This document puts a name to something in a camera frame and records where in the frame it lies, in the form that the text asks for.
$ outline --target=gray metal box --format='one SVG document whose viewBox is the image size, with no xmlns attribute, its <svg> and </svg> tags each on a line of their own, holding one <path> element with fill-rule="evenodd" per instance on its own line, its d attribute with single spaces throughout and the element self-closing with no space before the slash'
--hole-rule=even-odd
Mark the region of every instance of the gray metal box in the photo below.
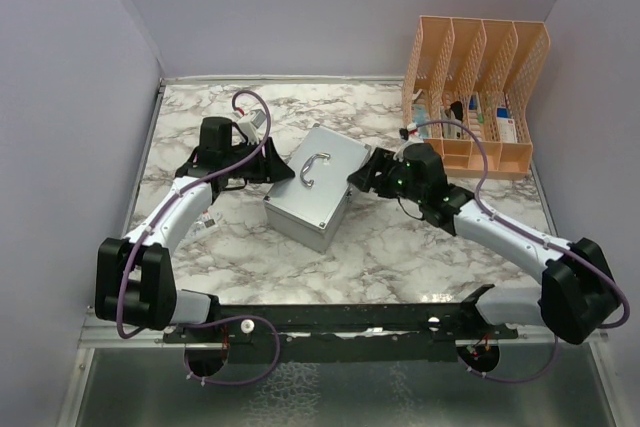
<svg viewBox="0 0 640 427">
<path fill-rule="evenodd" d="M 323 253 L 350 201 L 347 177 L 362 167 L 370 151 L 370 146 L 316 124 L 289 160 L 296 177 L 274 184 L 265 197 L 269 223 Z"/>
</svg>

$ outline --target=small box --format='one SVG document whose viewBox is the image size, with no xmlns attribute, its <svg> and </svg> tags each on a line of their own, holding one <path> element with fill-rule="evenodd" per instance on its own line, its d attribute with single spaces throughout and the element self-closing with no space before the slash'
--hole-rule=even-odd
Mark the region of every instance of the small box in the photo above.
<svg viewBox="0 0 640 427">
<path fill-rule="evenodd" d="M 264 198 L 269 224 L 324 253 L 351 199 L 347 177 L 370 151 L 369 145 L 316 124 L 288 162 L 296 177 L 274 184 Z"/>
</svg>

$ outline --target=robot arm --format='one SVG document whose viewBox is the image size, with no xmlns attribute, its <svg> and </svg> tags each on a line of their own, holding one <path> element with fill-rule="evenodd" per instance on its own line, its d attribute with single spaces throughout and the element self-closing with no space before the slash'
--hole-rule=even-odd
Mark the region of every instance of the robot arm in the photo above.
<svg viewBox="0 0 640 427">
<path fill-rule="evenodd" d="M 247 183 L 273 183 L 292 178 L 294 172 L 282 161 L 267 139 L 262 152 L 241 167 L 187 189 L 211 172 L 246 158 L 258 143 L 256 130 L 265 120 L 253 111 L 236 124 L 223 117 L 208 117 L 200 128 L 200 141 L 187 162 L 176 172 L 171 190 L 156 209 L 123 239 L 106 239 L 98 250 L 95 310 L 97 317 L 116 320 L 119 289 L 126 262 L 134 244 L 141 239 L 134 259 L 140 280 L 128 280 L 123 317 L 127 324 L 154 330 L 182 323 L 203 323 L 216 315 L 217 298 L 199 292 L 176 291 L 171 256 L 189 227 L 228 187 L 232 178 Z M 244 142 L 232 144 L 236 128 Z M 151 219 L 156 219 L 153 229 Z"/>
<path fill-rule="evenodd" d="M 490 207 L 492 215 L 481 209 L 473 192 L 448 183 L 442 159 L 431 145 L 413 144 L 403 154 L 399 160 L 391 151 L 376 149 L 349 176 L 349 182 L 363 192 L 373 190 L 383 198 L 415 202 L 423 220 L 497 252 L 541 284 L 529 289 L 493 287 L 483 293 L 476 308 L 488 324 L 546 325 L 566 342 L 579 344 L 620 305 L 610 285 L 571 256 L 549 248 L 557 245 L 569 250 L 613 280 L 596 243 L 588 239 L 571 243 L 502 214 L 500 219 L 506 222 L 498 222 L 497 213 Z M 515 225 L 524 235 L 505 223 Z M 542 239 L 542 245 L 526 234 Z"/>
</svg>

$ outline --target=white marble tabletop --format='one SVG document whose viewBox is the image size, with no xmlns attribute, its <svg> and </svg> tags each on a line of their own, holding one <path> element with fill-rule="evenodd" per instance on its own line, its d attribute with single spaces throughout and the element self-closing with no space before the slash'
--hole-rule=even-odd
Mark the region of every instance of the white marble tabletop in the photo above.
<svg viewBox="0 0 640 427">
<path fill-rule="evenodd" d="M 231 96 L 247 87 L 271 107 L 272 137 L 285 160 L 317 122 L 374 146 L 396 149 L 401 144 L 399 84 L 171 85 L 160 108 L 132 227 L 169 190 L 175 170 L 197 145 L 202 118 L 229 116 Z M 251 109 L 258 104 L 243 96 L 239 105 Z M 453 181 L 467 188 L 476 182 Z M 453 302 L 485 283 L 535 285 L 497 254 L 413 220 L 397 202 L 374 194 L 356 196 L 333 243 L 319 254 L 269 227 L 262 203 L 269 188 L 248 186 L 220 196 L 211 207 L 218 227 L 184 242 L 173 256 L 178 288 L 216 294 L 227 304 L 304 304 Z M 515 219 L 549 230 L 531 176 L 518 182 L 488 181 L 484 199 Z"/>
</svg>

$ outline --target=metal box handle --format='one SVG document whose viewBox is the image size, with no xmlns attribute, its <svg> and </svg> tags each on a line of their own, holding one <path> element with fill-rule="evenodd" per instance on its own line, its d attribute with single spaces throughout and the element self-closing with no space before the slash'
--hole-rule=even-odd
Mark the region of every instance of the metal box handle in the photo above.
<svg viewBox="0 0 640 427">
<path fill-rule="evenodd" d="M 316 159 L 326 159 L 329 160 L 331 158 L 331 154 L 327 154 L 326 152 L 318 152 L 317 154 L 313 154 L 311 157 L 309 157 L 307 159 L 307 161 L 304 163 L 304 165 L 302 166 L 302 170 L 300 171 L 300 180 L 302 181 L 302 183 L 311 188 L 313 187 L 313 179 L 305 179 L 304 176 L 305 174 L 307 174 L 307 172 L 309 172 L 309 170 L 311 170 L 311 165 L 313 165 L 313 161 Z"/>
</svg>

